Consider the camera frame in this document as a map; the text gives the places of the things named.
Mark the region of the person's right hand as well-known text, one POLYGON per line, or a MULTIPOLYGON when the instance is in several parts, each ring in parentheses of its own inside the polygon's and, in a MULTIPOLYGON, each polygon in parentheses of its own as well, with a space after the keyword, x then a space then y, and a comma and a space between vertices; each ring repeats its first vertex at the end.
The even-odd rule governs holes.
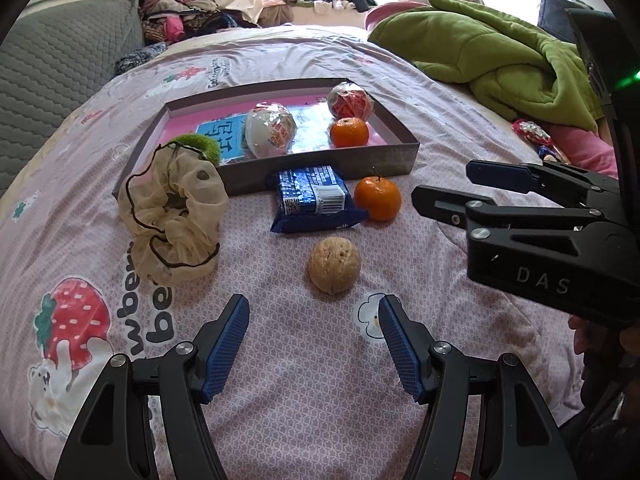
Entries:
POLYGON ((574 332, 574 351, 584 356, 580 400, 586 408, 595 406, 606 389, 623 376, 620 369, 626 356, 639 356, 639 324, 611 330, 571 315, 568 327, 574 332))

